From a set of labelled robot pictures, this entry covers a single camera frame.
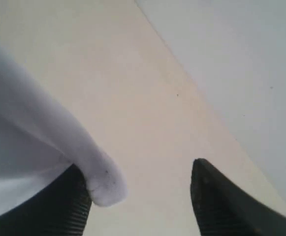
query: wall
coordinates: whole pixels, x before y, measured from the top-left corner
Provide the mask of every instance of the wall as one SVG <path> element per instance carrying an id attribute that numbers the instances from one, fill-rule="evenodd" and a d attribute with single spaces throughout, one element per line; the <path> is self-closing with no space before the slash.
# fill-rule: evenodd
<path id="1" fill-rule="evenodd" d="M 121 166 L 128 199 L 92 206 L 85 235 L 199 235 L 192 162 L 207 158 L 286 215 L 131 0 L 0 0 L 0 42 Z"/>
<path id="2" fill-rule="evenodd" d="M 286 200 L 286 1 L 137 2 Z"/>

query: tiled floor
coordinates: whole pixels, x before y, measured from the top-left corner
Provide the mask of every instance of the tiled floor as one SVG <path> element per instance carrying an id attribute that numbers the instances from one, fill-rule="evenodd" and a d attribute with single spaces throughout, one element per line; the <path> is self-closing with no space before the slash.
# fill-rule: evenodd
<path id="1" fill-rule="evenodd" d="M 85 235 L 197 235 L 195 158 L 286 214 L 133 1 L 1 0 L 0 41 L 125 172 L 129 198 L 93 206 Z"/>

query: white fabric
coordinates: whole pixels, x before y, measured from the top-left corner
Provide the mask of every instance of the white fabric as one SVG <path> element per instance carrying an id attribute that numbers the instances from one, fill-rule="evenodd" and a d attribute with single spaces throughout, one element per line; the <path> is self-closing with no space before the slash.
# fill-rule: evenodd
<path id="1" fill-rule="evenodd" d="M 72 163 L 84 174 L 95 204 L 111 206 L 126 197 L 124 178 L 113 160 L 0 48 L 0 215 Z"/>

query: floor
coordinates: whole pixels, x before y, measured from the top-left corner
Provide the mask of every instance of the floor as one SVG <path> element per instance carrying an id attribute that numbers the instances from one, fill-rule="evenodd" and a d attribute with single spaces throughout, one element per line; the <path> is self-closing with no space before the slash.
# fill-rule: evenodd
<path id="1" fill-rule="evenodd" d="M 93 206 L 85 235 L 199 235 L 192 161 L 286 204 L 218 120 L 132 0 L 0 0 L 0 41 L 115 158 L 129 198 Z"/>

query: beige floor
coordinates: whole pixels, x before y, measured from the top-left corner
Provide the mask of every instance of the beige floor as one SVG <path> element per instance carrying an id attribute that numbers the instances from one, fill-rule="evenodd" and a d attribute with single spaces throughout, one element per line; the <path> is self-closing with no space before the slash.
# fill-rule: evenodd
<path id="1" fill-rule="evenodd" d="M 92 207 L 85 235 L 197 235 L 195 158 L 286 215 L 133 1 L 0 0 L 0 41 L 125 172 L 129 198 Z"/>

